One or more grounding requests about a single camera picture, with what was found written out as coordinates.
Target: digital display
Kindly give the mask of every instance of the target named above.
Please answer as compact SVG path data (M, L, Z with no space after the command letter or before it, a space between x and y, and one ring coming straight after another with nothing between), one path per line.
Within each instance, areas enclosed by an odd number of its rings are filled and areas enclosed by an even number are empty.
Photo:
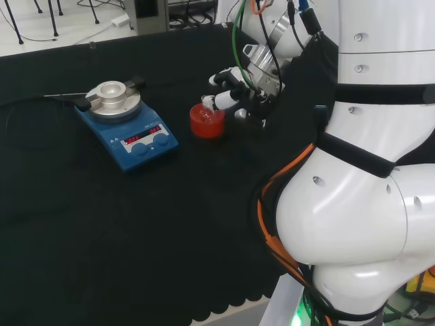
M140 132L139 134L136 134L132 137L129 137L127 139L124 139L124 142L126 145L134 143L135 141L138 141L139 139L142 139L143 137L149 136L151 134L154 134L155 132L161 131L162 128L160 126L155 126L153 128L147 129L143 132Z

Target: black cloth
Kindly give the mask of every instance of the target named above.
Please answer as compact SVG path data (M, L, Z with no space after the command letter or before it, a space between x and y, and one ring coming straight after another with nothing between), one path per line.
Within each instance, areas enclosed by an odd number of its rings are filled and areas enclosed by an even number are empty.
M0 325L189 325L270 297L283 270L249 201L311 142L312 108L330 106L334 87L295 60L264 134L198 141L189 110L233 66L222 27L0 58L0 103L141 75L143 101L179 141L125 174L72 108L0 108Z

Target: robotic hand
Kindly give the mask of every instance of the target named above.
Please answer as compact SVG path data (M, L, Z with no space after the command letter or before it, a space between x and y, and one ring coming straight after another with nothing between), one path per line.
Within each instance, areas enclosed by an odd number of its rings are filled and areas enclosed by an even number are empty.
M289 17L287 5L274 0L263 13L280 65L302 52L293 28L302 43L309 40L300 15ZM315 265L313 286L336 310L365 316L435 265L435 165L396 166L435 129L435 1L410 7L408 0L339 0L339 6L334 111L320 130L322 142L282 191L277 229L296 261ZM243 91L206 96L214 109L240 105L243 96L277 95L270 47L248 9L243 31L260 43L243 53L261 93L247 87L240 70L227 69L211 84ZM251 115L244 109L241 117ZM382 318L341 323L380 325Z
M203 104L206 107L214 110L234 109L236 118L250 118L261 121L264 125L273 101L285 88L279 76L281 68L302 53L302 48L289 28L291 24L295 26L304 43L310 40L301 17L295 15L296 10L289 18L286 1L272 1L272 4L262 15L264 28L268 33L267 38L258 16L246 8L244 11L243 32L260 42L258 45L246 45L242 50L243 55L250 61L244 72L249 76L253 87L249 87L243 79L239 67L225 69L210 77L210 86L219 94L203 96ZM230 13L232 20L237 11L233 10Z

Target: electrical equipment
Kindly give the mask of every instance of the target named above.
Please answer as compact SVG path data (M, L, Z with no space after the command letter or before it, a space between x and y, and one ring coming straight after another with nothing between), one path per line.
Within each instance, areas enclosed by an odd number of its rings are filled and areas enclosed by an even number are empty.
M77 112L123 171L175 149L177 139L158 114L141 101L137 83L107 81L91 90L92 107Z
M169 31L167 0L125 0L130 28L138 35Z

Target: orange cable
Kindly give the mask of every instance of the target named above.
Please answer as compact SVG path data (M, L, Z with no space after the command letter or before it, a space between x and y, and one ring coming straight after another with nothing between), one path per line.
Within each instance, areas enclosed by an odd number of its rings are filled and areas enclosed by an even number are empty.
M263 13L263 11L266 9L267 6L267 0L264 0L263 6L260 10L256 9L256 0L251 0L251 9L254 15L260 15Z
M271 177L269 179L269 182L263 187L263 189L262 189L262 196L265 195L265 193L267 192L268 188L272 185L273 181L275 181L275 179L278 176L282 175L283 173L286 173L287 171L289 171L292 168L294 168L295 166L297 166L314 149L315 149L314 144L308 145L307 148L297 158L295 158L289 164L284 166L280 171L275 173L273 175L273 177ZM308 282L303 277L301 277L301 275L299 275L299 273L297 272L298 262L286 251L286 249L284 248L284 246L281 243L281 241L279 241L279 239L276 236L271 236L269 234L269 232L267 231L266 225L264 224L264 220L263 220L262 205L261 205L261 201L260 200L257 201L257 214L258 214L258 221L260 222L260 227L261 227L261 229L263 231L264 236L266 237L266 244L273 250L273 255L275 256L275 258L282 265L284 265L289 271L291 271L294 276L298 277L301 280L301 282L303 284L305 284L305 286L309 287ZM329 318L326 315L325 315L325 318L326 318L326 322L328 323L328 326L333 326L331 318Z

